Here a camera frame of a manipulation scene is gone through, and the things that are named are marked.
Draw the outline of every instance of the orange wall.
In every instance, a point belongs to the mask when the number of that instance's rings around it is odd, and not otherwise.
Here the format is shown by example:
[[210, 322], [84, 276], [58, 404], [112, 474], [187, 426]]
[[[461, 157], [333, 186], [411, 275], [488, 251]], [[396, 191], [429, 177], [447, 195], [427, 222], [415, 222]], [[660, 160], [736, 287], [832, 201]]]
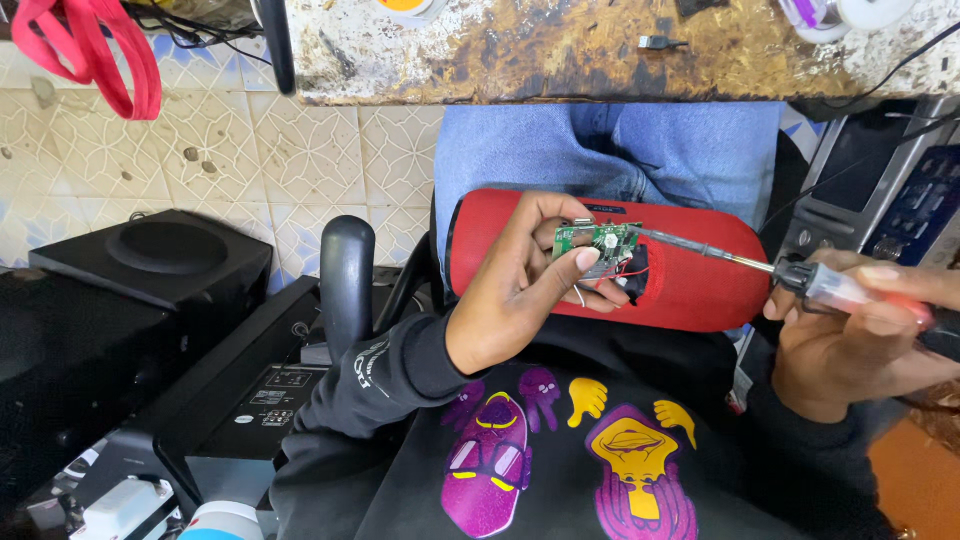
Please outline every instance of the orange wall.
[[874, 443], [870, 459], [880, 509], [917, 540], [954, 540], [960, 530], [960, 457], [902, 420]]

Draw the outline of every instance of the red portable speaker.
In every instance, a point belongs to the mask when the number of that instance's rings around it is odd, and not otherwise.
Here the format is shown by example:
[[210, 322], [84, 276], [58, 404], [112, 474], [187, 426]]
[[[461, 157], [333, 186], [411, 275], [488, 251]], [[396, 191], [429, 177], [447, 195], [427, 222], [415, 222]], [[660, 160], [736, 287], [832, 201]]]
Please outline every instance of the red portable speaker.
[[[519, 191], [478, 189], [454, 212], [447, 240], [447, 279], [462, 296], [520, 199]], [[596, 223], [641, 221], [643, 227], [706, 242], [736, 255], [766, 260], [756, 234], [736, 216], [707, 209], [684, 209], [579, 199]], [[646, 289], [611, 313], [560, 302], [554, 313], [686, 331], [724, 331], [742, 326], [763, 309], [769, 277], [763, 272], [661, 244], [641, 235], [646, 244]]]

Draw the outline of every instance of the purple cartoon character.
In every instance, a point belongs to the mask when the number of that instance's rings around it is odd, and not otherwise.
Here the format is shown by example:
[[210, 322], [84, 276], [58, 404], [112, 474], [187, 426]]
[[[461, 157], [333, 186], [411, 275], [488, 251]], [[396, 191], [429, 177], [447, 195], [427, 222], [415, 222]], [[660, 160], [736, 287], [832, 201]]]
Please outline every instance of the purple cartoon character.
[[458, 394], [456, 398], [453, 398], [453, 401], [450, 402], [450, 405], [446, 408], [444, 416], [440, 418], [440, 425], [446, 426], [447, 424], [453, 423], [454, 431], [462, 430], [464, 426], [467, 425], [467, 422], [470, 421], [470, 415], [477, 407], [477, 404], [483, 399], [483, 391], [484, 384], [482, 380], [475, 380], [467, 386], [464, 386], [460, 394]]
[[546, 425], [551, 431], [557, 430], [557, 415], [553, 413], [553, 402], [560, 397], [560, 388], [553, 374], [546, 368], [535, 367], [528, 369], [520, 376], [520, 395], [523, 396], [524, 408], [527, 411], [527, 420], [530, 422], [530, 431], [540, 432], [540, 415], [537, 406], [543, 412]]
[[597, 517], [615, 540], [695, 540], [697, 515], [674, 462], [681, 444], [635, 406], [621, 404], [587, 435], [603, 464], [594, 494]]
[[446, 515], [471, 538], [505, 530], [530, 484], [531, 457], [523, 409], [506, 392], [493, 394], [470, 417], [446, 460]]

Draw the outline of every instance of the green circuit board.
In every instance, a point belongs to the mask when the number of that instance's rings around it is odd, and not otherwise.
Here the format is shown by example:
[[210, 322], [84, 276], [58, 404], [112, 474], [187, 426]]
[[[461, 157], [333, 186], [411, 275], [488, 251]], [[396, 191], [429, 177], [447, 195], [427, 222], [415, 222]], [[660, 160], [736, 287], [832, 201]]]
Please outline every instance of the green circuit board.
[[591, 245], [600, 250], [600, 258], [587, 270], [583, 279], [599, 279], [634, 251], [637, 233], [631, 232], [630, 226], [642, 227], [643, 222], [559, 227], [553, 239], [553, 259], [560, 258], [573, 248]]

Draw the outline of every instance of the wooden workbench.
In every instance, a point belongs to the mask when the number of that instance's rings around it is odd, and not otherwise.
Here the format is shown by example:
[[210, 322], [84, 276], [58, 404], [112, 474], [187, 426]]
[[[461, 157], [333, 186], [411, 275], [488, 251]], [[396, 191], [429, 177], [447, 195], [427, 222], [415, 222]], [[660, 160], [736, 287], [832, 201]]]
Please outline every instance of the wooden workbench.
[[[852, 96], [960, 20], [920, 0], [899, 24], [829, 45], [800, 40], [776, 0], [730, 0], [687, 19], [674, 0], [449, 0], [403, 28], [375, 0], [288, 0], [300, 98], [314, 105], [740, 100]], [[688, 40], [637, 49], [642, 35]], [[877, 96], [960, 93], [960, 35]]]

